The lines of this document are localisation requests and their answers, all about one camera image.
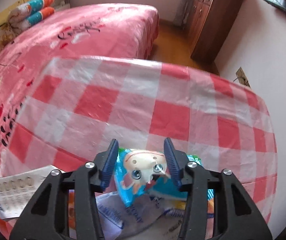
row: wall socket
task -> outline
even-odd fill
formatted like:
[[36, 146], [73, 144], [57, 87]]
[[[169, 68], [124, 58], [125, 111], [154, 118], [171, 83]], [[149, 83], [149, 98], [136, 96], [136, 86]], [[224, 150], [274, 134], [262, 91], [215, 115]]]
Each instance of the wall socket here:
[[236, 76], [237, 76], [238, 81], [239, 81], [242, 85], [251, 87], [251, 86], [249, 85], [248, 79], [247, 79], [247, 77], [246, 77], [246, 75], [245, 75], [245, 73], [244, 73], [242, 67], [240, 67], [240, 68], [236, 71]]

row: blue snack package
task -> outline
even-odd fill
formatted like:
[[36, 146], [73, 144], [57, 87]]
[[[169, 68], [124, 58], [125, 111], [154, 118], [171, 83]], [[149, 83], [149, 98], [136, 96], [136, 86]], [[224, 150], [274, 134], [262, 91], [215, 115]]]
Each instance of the blue snack package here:
[[[199, 157], [187, 157], [202, 165]], [[166, 199], [187, 199], [187, 192], [179, 192], [171, 181], [165, 156], [160, 152], [120, 148], [114, 178], [117, 191], [126, 207], [144, 193]], [[213, 190], [208, 190], [208, 199], [213, 197]]]

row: cartoon face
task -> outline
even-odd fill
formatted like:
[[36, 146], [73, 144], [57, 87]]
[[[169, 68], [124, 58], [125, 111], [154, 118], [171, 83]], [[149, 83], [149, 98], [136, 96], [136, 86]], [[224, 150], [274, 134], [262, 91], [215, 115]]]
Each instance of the cartoon face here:
[[123, 165], [127, 174], [123, 177], [121, 185], [123, 189], [133, 186], [134, 194], [142, 185], [147, 185], [147, 188], [153, 186], [155, 184], [154, 175], [170, 177], [165, 156], [160, 152], [133, 150], [125, 156]]

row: wooden cabinet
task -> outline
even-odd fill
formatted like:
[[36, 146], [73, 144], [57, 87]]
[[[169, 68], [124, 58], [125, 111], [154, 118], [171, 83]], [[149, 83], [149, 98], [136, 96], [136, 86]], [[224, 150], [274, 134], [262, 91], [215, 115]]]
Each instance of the wooden cabinet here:
[[185, 33], [191, 58], [212, 63], [237, 17], [243, 0], [194, 0]]

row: folded blanket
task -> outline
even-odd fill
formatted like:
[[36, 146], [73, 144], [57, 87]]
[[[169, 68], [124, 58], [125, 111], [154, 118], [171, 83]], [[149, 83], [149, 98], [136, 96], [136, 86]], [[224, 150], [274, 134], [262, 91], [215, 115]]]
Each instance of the folded blanket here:
[[12, 10], [8, 16], [8, 22], [11, 25], [18, 23], [42, 8], [50, 6], [53, 2], [54, 0], [30, 0]]
[[13, 23], [12, 29], [13, 31], [19, 35], [31, 26], [41, 22], [42, 20], [48, 18], [50, 15], [54, 14], [55, 10], [53, 7], [45, 7], [35, 14], [27, 17], [25, 20], [20, 21], [18, 23]]

